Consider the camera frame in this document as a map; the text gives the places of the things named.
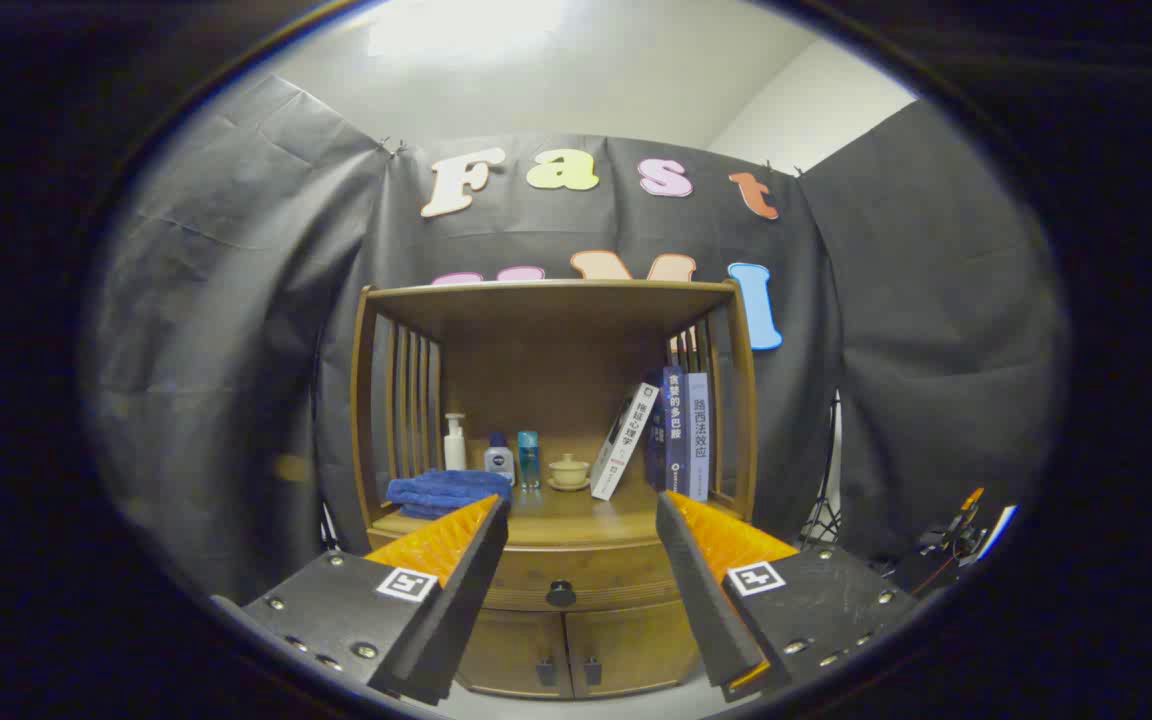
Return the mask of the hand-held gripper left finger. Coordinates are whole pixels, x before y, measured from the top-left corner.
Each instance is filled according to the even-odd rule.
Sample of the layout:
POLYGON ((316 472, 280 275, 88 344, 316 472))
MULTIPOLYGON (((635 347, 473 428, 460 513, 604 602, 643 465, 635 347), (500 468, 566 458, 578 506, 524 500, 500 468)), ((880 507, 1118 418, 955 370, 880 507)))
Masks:
POLYGON ((490 495, 365 556, 325 552, 247 602, 241 628, 340 694, 435 705, 465 655, 507 518, 490 495))

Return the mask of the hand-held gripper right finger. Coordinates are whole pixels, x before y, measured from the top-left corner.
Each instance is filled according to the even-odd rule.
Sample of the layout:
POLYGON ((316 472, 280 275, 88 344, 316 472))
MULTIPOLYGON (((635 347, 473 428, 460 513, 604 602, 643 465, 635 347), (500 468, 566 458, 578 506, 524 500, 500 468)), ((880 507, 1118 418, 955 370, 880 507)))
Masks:
POLYGON ((687 623, 727 702, 847 669, 918 606, 842 550, 796 550, 672 491, 657 501, 657 535, 687 623))

